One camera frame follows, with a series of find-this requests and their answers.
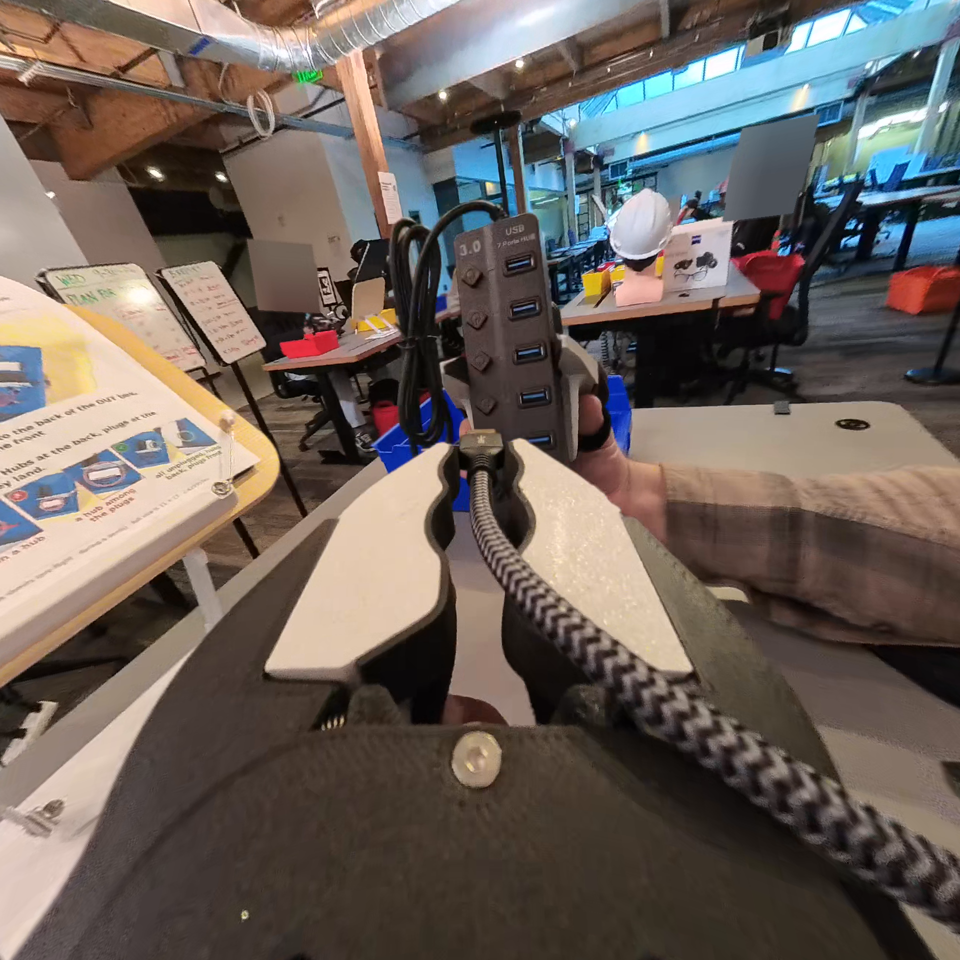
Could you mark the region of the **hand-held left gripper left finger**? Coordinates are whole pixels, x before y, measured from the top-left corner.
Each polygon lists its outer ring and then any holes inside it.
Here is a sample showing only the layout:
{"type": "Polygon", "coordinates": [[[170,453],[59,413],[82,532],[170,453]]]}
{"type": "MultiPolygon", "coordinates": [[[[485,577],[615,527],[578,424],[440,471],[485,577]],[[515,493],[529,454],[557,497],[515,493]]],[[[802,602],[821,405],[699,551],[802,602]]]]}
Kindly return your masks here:
{"type": "Polygon", "coordinates": [[[455,662],[455,446],[437,444],[374,482],[336,518],[266,660],[279,681],[416,691],[455,662]]]}

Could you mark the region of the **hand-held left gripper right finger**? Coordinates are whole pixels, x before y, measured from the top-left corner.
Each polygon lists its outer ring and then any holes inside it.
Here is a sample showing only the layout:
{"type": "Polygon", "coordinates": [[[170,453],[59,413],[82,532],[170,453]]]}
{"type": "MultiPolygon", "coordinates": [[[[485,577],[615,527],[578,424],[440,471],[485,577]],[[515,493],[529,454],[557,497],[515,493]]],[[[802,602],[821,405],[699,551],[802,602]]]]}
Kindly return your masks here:
{"type": "Polygon", "coordinates": [[[503,483],[507,537],[534,572],[645,663],[691,679],[690,659],[618,507],[525,439],[509,443],[503,483]]]}

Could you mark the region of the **black multi-port hub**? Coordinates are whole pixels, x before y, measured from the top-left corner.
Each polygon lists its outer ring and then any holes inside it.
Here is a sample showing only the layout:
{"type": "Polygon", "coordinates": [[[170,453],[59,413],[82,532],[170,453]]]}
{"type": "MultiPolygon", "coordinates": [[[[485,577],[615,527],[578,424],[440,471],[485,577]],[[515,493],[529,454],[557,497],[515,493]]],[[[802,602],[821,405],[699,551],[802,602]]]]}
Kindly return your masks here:
{"type": "Polygon", "coordinates": [[[472,426],[570,463],[570,401],[537,216],[466,231],[453,250],[472,426]]]}

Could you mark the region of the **person's right forearm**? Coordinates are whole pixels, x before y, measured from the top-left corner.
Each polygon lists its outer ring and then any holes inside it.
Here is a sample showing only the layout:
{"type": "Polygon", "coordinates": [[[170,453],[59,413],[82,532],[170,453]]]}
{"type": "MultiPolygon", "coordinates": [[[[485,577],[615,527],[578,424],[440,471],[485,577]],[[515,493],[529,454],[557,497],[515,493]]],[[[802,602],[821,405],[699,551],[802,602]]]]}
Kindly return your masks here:
{"type": "Polygon", "coordinates": [[[662,470],[666,547],[703,582],[825,639],[958,647],[958,467],[662,470]]]}

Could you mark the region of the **person's right hand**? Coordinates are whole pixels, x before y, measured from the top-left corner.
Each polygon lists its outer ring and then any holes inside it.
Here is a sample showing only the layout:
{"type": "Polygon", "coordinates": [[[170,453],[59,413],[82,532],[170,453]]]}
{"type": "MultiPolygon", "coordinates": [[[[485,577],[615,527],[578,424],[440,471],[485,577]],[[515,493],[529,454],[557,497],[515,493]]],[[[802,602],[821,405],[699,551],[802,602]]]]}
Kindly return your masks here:
{"type": "Polygon", "coordinates": [[[666,479],[657,463],[630,459],[620,449],[609,413],[593,393],[579,396],[578,455],[571,468],[596,487],[624,517],[666,542],[666,479]]]}

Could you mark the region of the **long wooden workbench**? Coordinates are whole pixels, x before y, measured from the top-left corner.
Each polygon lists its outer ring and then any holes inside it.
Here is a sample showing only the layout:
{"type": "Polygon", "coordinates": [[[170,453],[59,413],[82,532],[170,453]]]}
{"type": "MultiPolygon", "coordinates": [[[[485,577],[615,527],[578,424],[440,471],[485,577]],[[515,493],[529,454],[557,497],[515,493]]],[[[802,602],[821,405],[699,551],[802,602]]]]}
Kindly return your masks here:
{"type": "Polygon", "coordinates": [[[348,368],[389,353],[402,342],[402,333],[389,328],[378,333],[349,333],[338,338],[324,331],[298,339],[281,340],[281,355],[263,365],[268,374],[324,368],[348,368]]]}

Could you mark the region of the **white hard hat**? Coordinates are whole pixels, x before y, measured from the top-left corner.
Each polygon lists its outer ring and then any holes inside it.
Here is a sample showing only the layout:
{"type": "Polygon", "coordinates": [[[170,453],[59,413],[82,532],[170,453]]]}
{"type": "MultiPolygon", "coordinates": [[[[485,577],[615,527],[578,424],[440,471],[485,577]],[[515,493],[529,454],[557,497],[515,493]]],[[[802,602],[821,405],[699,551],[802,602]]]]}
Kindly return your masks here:
{"type": "Polygon", "coordinates": [[[644,188],[630,197],[606,221],[608,242],[624,261],[656,258],[669,241],[674,226],[667,199],[644,188]]]}

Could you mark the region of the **white cardboard box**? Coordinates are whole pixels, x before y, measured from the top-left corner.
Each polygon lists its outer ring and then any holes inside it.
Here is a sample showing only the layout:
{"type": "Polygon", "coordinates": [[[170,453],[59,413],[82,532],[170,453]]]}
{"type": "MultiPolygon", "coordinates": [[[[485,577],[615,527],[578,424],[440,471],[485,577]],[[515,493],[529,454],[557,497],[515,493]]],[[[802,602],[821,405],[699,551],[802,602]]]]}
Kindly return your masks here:
{"type": "Polygon", "coordinates": [[[726,287],[734,223],[707,219],[675,225],[663,252],[664,293],[726,287]]]}

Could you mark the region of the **small handwritten whiteboard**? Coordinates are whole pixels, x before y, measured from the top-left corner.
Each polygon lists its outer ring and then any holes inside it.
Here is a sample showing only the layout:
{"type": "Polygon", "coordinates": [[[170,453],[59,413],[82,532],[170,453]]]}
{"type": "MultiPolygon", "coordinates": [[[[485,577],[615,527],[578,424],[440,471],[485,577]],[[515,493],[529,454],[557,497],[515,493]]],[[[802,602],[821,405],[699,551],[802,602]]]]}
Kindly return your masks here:
{"type": "Polygon", "coordinates": [[[232,366],[266,348],[246,306],[216,263],[187,263],[157,274],[220,366],[232,366]]]}
{"type": "Polygon", "coordinates": [[[45,269],[36,282],[66,306],[114,319],[186,374],[206,367],[197,343],[137,264],[45,269]]]}

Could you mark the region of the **orange box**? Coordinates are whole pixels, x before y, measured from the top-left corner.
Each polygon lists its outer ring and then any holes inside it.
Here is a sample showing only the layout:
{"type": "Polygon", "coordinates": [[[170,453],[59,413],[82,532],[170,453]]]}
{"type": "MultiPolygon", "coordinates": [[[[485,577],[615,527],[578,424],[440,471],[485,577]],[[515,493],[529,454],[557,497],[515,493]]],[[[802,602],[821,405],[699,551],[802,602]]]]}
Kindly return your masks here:
{"type": "Polygon", "coordinates": [[[959,268],[922,266],[892,274],[884,306],[912,316],[949,313],[959,302],[959,268]]]}

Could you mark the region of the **brown wooden post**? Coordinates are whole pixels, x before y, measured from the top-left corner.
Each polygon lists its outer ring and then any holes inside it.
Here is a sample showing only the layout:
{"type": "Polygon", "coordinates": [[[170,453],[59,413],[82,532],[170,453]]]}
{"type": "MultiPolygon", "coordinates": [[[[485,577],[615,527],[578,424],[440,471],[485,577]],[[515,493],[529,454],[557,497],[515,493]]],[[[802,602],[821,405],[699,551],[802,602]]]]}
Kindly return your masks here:
{"type": "Polygon", "coordinates": [[[389,239],[394,224],[402,219],[400,191],[389,169],[362,52],[354,50],[340,59],[336,71],[378,231],[382,238],[389,239]]]}

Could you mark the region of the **silver ventilation duct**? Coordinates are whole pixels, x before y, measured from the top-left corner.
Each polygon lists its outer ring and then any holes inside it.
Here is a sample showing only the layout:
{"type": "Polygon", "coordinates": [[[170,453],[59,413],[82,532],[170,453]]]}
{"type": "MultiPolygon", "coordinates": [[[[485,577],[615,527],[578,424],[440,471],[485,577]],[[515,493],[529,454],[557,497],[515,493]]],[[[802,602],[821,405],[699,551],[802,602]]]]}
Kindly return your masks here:
{"type": "Polygon", "coordinates": [[[45,18],[172,54],[266,72],[334,66],[420,25],[453,1],[318,2],[291,26],[268,26],[215,1],[15,1],[45,18]]]}

